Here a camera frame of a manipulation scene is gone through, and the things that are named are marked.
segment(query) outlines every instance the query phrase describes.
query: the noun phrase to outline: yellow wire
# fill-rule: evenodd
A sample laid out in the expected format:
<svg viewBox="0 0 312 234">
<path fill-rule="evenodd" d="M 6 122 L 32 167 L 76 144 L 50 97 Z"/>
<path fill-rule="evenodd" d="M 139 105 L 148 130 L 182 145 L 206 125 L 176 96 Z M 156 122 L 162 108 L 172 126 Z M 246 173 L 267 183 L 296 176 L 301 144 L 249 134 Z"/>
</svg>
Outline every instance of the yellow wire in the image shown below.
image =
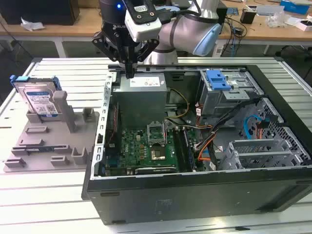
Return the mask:
<svg viewBox="0 0 312 234">
<path fill-rule="evenodd" d="M 189 111 L 189 109 L 190 109 L 190 104 L 189 104 L 189 102 L 187 101 L 187 99 L 184 97 L 184 95 L 183 95 L 182 93 L 180 93 L 178 90 L 172 89 L 172 88 L 171 88 L 171 90 L 174 90 L 175 92 L 177 92 L 178 94 L 180 94 L 180 96 L 185 100 L 185 102 L 186 102 L 186 104 L 187 104 L 187 108 L 186 108 L 186 111 L 185 111 L 183 114 L 180 114 L 180 115 L 178 115 L 178 116 L 168 116 L 168 117 L 166 117 L 166 118 L 180 118 L 180 117 L 183 117 L 183 116 L 185 116 L 185 115 L 188 113 L 188 111 Z"/>
</svg>

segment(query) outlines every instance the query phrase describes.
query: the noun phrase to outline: hard drive label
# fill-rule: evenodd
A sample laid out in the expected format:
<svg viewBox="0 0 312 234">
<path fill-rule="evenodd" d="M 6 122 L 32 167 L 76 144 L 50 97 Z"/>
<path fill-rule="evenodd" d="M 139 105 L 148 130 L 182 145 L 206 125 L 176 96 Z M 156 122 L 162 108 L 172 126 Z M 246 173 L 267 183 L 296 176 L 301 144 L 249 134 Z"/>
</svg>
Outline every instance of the hard drive label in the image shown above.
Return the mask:
<svg viewBox="0 0 312 234">
<path fill-rule="evenodd" d="M 38 115 L 55 117 L 58 114 L 54 103 L 50 101 L 51 96 L 48 92 L 27 92 L 26 94 Z"/>
</svg>

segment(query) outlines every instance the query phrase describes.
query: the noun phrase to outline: blue box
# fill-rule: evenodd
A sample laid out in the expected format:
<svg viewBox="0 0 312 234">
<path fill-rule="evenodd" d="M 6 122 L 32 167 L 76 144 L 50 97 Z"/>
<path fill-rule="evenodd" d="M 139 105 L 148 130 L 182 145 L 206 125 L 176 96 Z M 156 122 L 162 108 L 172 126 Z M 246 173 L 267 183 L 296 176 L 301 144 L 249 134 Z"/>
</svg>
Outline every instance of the blue box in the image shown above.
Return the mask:
<svg viewBox="0 0 312 234">
<path fill-rule="evenodd" d="M 287 0 L 282 0 L 281 6 L 285 6 L 284 11 L 294 12 L 302 15 L 305 15 L 309 9 L 308 5 L 296 5 Z"/>
</svg>

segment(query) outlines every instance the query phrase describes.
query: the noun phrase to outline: blue cable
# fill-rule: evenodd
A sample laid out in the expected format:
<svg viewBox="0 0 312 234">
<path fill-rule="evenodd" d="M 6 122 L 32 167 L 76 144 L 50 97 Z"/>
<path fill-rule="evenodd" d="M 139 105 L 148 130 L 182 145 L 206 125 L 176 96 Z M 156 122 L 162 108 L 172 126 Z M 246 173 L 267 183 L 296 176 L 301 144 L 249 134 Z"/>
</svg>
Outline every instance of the blue cable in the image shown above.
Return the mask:
<svg viewBox="0 0 312 234">
<path fill-rule="evenodd" d="M 252 138 L 252 136 L 249 134 L 249 131 L 248 131 L 248 120 L 249 120 L 251 117 L 255 117 L 257 120 L 260 120 L 260 121 L 263 120 L 262 118 L 260 118 L 260 117 L 257 116 L 257 115 L 251 115 L 251 116 L 245 118 L 245 120 L 244 120 L 244 131 L 245 131 L 245 133 L 246 133 L 247 139 L 251 139 L 251 138 Z"/>
</svg>

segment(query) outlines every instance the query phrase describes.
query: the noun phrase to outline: black computer case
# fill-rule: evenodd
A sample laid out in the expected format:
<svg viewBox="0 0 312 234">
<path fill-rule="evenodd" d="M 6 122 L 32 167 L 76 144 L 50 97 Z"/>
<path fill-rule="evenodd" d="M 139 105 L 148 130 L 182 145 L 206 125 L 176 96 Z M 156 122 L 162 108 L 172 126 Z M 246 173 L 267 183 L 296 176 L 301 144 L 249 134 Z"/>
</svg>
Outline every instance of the black computer case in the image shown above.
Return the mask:
<svg viewBox="0 0 312 234">
<path fill-rule="evenodd" d="M 79 16 L 78 0 L 0 0 L 0 13 L 8 24 L 21 17 L 43 24 L 73 25 Z"/>
</svg>

